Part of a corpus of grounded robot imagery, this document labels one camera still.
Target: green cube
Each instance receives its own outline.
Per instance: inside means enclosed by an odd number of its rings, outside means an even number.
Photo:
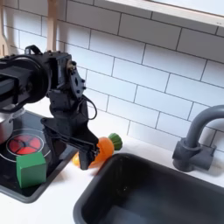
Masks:
[[[17,157],[17,180],[21,188],[46,182],[46,160],[41,152]]]

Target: black sink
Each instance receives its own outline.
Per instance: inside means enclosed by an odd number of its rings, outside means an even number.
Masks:
[[[121,153],[99,170],[73,217],[76,224],[223,224],[224,189]]]

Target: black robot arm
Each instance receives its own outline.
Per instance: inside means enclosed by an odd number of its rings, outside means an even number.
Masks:
[[[42,53],[35,45],[28,46],[25,54],[0,59],[0,112],[12,113],[49,97],[53,118],[43,118],[41,123],[52,161],[59,162],[70,144],[79,150],[80,168],[86,170],[99,149],[98,138],[88,129],[87,102],[91,101],[83,94],[84,83],[70,54]],[[15,108],[6,109],[10,104]]]

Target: toy stove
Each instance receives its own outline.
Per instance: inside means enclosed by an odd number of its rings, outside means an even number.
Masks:
[[[32,203],[51,184],[71,160],[77,150],[67,146],[57,164],[52,163],[52,153],[46,144],[40,123],[42,117],[26,112],[14,120],[10,138],[0,145],[0,193],[24,203]],[[47,163],[47,181],[42,185],[21,189],[17,179],[16,159],[25,154],[41,151]]]

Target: pot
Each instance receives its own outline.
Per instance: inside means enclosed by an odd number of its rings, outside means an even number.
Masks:
[[[24,108],[21,108],[19,111],[13,114],[0,113],[0,144],[4,143],[6,140],[10,138],[11,133],[13,131],[13,120],[20,117],[24,113],[25,113]]]

